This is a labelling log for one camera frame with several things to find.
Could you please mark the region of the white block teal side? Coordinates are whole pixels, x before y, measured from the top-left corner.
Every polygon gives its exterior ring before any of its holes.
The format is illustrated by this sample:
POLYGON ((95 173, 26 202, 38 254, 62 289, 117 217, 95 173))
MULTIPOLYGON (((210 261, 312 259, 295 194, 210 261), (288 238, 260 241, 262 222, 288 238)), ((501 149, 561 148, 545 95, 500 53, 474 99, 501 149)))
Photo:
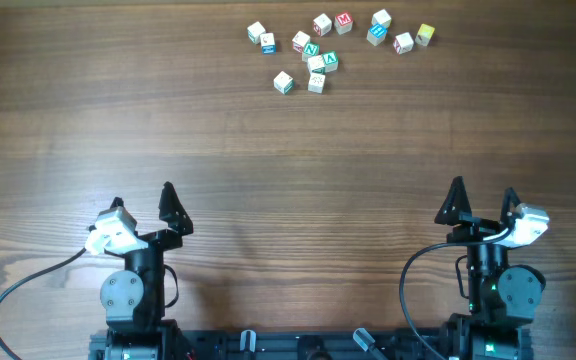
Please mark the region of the white block teal side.
POLYGON ((281 71, 273 80, 274 87, 286 95, 294 87, 294 79, 284 71, 281 71))

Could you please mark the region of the plain white picture block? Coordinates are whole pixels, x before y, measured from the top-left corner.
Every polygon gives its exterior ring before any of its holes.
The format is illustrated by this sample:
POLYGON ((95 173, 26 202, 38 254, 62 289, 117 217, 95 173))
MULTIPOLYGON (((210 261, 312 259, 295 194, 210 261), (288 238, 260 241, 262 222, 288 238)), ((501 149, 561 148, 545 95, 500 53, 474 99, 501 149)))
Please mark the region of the plain white picture block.
POLYGON ((313 93, 322 94, 325 86, 326 76, 320 73, 311 73, 308 81, 308 90, 313 93))

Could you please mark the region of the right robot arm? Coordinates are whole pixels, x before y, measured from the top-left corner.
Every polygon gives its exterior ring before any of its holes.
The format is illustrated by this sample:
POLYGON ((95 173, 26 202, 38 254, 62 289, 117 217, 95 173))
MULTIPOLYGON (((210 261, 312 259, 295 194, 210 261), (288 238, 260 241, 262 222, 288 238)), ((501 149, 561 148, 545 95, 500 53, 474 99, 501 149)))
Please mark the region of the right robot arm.
POLYGON ((511 250, 533 244, 549 228, 538 207, 504 192, 498 220, 472 214, 464 180, 453 179, 435 222, 449 225, 446 243, 466 248, 467 314, 453 314, 439 331, 438 351, 447 359, 527 359, 532 350, 525 327, 534 321, 546 287, 544 275, 528 265, 510 265, 511 250))

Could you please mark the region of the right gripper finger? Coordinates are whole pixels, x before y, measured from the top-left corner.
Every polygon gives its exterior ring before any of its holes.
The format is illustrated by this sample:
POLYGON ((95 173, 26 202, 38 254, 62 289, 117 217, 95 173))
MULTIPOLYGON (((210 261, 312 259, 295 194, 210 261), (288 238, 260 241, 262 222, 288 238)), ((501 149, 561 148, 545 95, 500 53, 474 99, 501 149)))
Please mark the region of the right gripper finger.
POLYGON ((500 215, 500 222, 503 225, 509 225, 514 215, 514 209, 521 204, 521 200, 512 187, 504 191, 502 199, 502 208, 500 215))
POLYGON ((458 225, 472 216, 472 209, 467 196, 462 176, 452 180, 448 194, 434 218, 440 225, 458 225))

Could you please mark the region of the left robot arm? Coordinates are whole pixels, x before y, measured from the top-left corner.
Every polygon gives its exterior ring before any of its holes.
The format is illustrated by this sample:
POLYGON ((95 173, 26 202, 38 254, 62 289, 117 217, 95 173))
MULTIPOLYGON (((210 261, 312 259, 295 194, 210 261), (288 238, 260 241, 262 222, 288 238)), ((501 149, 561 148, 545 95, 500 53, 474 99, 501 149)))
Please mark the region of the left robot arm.
POLYGON ((164 263, 164 253, 183 246, 183 237, 193 233, 193 223, 170 182, 163 185, 158 209, 166 227, 140 235, 137 221, 117 197, 90 230, 87 250, 124 261, 124 269, 109 275, 101 286, 108 329, 90 338, 90 360, 196 357, 177 322, 164 318, 165 310, 179 298, 165 301, 165 274, 174 270, 164 263))

